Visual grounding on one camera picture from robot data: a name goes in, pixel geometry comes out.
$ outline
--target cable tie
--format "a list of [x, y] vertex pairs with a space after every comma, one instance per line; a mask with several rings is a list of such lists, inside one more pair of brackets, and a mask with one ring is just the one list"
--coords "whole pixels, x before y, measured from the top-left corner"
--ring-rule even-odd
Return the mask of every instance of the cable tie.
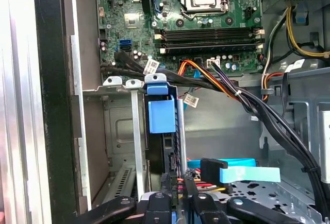
[[312, 168], [306, 168], [306, 167], [301, 168], [301, 171], [303, 173], [311, 173], [312, 171], [317, 171], [317, 170], [319, 170], [319, 166]]
[[242, 93], [242, 91], [238, 90], [238, 91], [235, 93], [235, 96], [237, 96], [237, 95], [239, 95], [239, 94], [241, 94], [241, 93]]

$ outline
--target ram slot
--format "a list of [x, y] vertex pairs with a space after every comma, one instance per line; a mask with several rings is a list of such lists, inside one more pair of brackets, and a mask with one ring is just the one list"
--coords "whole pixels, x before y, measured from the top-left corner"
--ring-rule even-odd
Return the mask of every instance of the ram slot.
[[204, 41], [207, 40], [249, 40], [255, 36], [254, 29], [200, 29], [183, 31], [165, 31], [155, 32], [160, 36], [158, 38], [166, 42], [175, 41]]
[[239, 52], [239, 51], [257, 51], [262, 49], [263, 41], [250, 43], [244, 42], [199, 42], [199, 43], [161, 43], [156, 45], [161, 54], [196, 54], [211, 52]]

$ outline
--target motherboard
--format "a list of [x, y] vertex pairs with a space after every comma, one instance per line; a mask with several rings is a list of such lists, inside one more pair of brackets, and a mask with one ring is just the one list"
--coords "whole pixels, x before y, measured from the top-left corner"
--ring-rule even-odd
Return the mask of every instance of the motherboard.
[[[101, 62], [123, 50], [177, 72], [190, 59], [229, 75], [262, 70], [260, 0], [97, 0]], [[193, 75], [193, 69], [186, 70]]]

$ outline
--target sata port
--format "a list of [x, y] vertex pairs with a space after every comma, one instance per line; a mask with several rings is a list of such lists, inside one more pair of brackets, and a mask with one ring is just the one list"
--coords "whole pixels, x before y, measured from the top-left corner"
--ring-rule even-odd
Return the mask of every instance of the sata port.
[[122, 46], [122, 45], [130, 45], [132, 46], [132, 40], [120, 40], [119, 41], [119, 46]]
[[126, 52], [130, 52], [132, 51], [132, 47], [129, 45], [123, 45], [123, 46], [119, 46], [120, 50], [126, 51]]

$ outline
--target white plastic clip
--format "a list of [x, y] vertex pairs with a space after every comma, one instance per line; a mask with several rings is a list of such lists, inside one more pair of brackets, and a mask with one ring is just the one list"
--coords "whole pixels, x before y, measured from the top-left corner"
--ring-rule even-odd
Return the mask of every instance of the white plastic clip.
[[241, 93], [242, 93], [242, 91], [238, 90], [238, 91], [235, 93], [235, 96], [237, 96], [237, 95], [239, 95], [239, 94], [241, 94]]

